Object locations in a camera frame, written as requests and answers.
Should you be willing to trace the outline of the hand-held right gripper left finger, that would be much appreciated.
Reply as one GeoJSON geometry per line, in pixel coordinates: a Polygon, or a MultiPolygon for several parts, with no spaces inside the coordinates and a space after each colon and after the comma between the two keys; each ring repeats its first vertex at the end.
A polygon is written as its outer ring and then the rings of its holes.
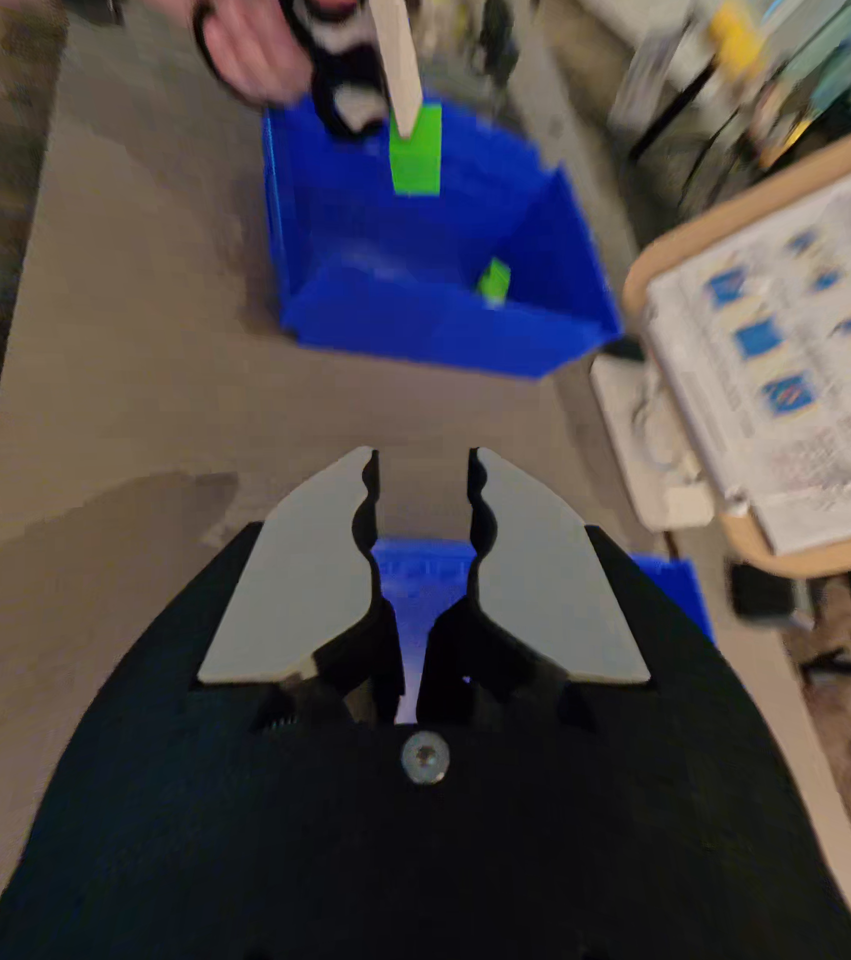
{"type": "Polygon", "coordinates": [[[380,598],[379,453],[357,447],[313,474],[261,523],[197,672],[203,685],[315,676],[317,655],[380,598]]]}

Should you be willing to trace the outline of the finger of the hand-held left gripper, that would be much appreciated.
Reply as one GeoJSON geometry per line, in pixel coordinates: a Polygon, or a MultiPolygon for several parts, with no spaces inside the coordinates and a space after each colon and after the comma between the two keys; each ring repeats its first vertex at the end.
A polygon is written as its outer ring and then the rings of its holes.
{"type": "Polygon", "coordinates": [[[404,1],[370,1],[379,58],[397,134],[414,136],[424,103],[418,57],[404,1]]]}

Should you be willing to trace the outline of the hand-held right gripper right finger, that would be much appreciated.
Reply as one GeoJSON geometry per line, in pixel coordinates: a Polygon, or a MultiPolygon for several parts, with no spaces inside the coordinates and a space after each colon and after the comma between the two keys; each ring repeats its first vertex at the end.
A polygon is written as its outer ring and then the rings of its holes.
{"type": "Polygon", "coordinates": [[[645,685],[647,663],[586,523],[545,484],[480,447],[479,505],[493,534],[476,575],[477,606],[496,627],[576,682],[645,685]]]}

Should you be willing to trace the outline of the blue plastic bin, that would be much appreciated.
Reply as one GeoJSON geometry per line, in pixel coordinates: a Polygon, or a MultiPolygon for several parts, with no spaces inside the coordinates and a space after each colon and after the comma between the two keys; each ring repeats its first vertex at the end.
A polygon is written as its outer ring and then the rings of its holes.
{"type": "MultiPolygon", "coordinates": [[[[467,542],[392,538],[372,549],[382,594],[391,604],[398,631],[405,690],[395,722],[416,722],[416,706],[434,621],[462,599],[475,549],[467,542]]],[[[653,583],[693,621],[706,637],[716,636],[696,575],[688,559],[632,554],[653,583]]]]}
{"type": "Polygon", "coordinates": [[[620,338],[592,232],[562,167],[443,103],[441,193],[394,193],[387,129],[332,138],[311,101],[262,122],[279,321],[304,347],[539,379],[620,338]],[[477,294],[491,258],[504,305],[477,294]]]}

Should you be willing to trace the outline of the person's left hand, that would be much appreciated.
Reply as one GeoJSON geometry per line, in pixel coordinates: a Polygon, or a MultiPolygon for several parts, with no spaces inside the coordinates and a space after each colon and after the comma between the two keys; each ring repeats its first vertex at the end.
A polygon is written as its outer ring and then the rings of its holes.
{"type": "Polygon", "coordinates": [[[193,26],[213,72],[244,103],[288,107],[310,92],[312,62],[280,2],[201,2],[193,26]]]}

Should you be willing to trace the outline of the white document stand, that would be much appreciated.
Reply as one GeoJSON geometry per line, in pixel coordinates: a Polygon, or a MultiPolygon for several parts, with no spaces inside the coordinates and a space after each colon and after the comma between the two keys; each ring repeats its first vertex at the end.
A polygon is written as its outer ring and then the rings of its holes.
{"type": "Polygon", "coordinates": [[[626,491],[654,534],[753,514],[746,489],[730,483],[740,467],[731,440],[735,380],[690,354],[643,361],[595,357],[589,379],[626,491]]]}

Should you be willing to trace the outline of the small black box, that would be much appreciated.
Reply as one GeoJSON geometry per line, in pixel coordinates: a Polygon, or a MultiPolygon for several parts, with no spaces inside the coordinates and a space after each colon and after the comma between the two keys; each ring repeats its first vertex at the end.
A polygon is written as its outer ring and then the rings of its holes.
{"type": "Polygon", "coordinates": [[[790,622],[799,610],[792,579],[743,561],[727,564],[727,587],[731,610],[744,622],[781,625],[790,622]]]}

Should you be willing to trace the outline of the instruction sheet on wooden board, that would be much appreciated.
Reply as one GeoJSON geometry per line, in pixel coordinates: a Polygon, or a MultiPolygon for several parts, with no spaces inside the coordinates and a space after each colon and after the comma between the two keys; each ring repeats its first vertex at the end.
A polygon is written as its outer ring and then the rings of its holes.
{"type": "MultiPolygon", "coordinates": [[[[640,329],[645,329],[648,286],[659,275],[848,176],[851,134],[659,236],[635,259],[624,281],[622,306],[627,319],[639,322],[640,329]]],[[[720,526],[738,558],[755,568],[796,580],[851,571],[851,539],[774,555],[752,513],[734,508],[729,499],[720,495],[716,469],[708,466],[706,474],[720,526]]]]}

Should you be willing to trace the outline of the printed instruction sheet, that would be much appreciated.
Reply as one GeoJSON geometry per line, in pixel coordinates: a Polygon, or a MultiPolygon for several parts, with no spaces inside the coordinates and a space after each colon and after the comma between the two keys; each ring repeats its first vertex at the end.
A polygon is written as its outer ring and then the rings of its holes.
{"type": "Polygon", "coordinates": [[[726,504],[775,555],[851,540],[851,172],[658,272],[645,303],[726,504]]]}

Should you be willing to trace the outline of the yellow storage bin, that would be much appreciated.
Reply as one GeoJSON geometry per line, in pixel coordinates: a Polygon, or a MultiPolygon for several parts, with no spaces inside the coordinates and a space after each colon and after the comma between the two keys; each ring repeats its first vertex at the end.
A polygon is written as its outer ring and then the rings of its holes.
{"type": "Polygon", "coordinates": [[[720,66],[741,73],[762,58],[765,38],[741,2],[720,2],[707,23],[707,35],[720,66]]]}

